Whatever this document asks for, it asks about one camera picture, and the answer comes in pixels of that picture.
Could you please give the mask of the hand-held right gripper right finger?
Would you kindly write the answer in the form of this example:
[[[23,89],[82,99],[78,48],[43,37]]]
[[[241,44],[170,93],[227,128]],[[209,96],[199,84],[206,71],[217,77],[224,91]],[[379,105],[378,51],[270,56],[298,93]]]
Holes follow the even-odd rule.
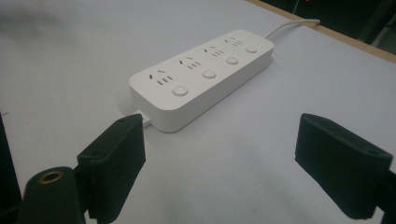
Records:
[[[295,160],[353,219],[371,218],[376,208],[393,219],[393,156],[336,122],[302,114]]]

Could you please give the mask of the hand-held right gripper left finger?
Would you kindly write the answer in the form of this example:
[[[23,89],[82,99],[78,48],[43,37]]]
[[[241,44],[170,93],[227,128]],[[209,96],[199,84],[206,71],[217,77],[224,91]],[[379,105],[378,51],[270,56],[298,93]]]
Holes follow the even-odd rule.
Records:
[[[140,115],[116,120],[78,154],[77,182],[83,208],[98,224],[118,218],[145,161]]]

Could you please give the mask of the white power strip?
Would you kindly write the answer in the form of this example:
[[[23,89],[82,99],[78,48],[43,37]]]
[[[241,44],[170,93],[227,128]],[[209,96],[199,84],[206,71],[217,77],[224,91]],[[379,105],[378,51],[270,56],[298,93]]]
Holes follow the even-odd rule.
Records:
[[[133,107],[165,133],[177,132],[258,75],[275,45],[235,30],[130,78]]]

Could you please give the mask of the small white plug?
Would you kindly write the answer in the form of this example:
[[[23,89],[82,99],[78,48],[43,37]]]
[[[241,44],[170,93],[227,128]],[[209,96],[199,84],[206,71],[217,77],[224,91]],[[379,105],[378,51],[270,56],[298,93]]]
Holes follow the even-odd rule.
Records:
[[[136,110],[135,113],[139,114],[142,117],[142,123],[144,128],[148,127],[151,124],[151,119],[141,110]]]

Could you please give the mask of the dark object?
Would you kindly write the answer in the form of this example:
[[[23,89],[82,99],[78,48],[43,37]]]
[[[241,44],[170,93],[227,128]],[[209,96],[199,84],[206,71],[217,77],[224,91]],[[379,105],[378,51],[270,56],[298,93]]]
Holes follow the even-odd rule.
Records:
[[[0,116],[0,224],[15,224],[20,206],[21,190]]]

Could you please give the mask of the dark metal stand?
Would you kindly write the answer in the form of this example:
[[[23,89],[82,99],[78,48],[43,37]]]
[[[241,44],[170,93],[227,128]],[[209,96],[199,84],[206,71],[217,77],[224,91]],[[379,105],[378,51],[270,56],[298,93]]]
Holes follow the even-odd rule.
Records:
[[[372,44],[395,13],[396,0],[380,0],[357,39],[362,43]]]

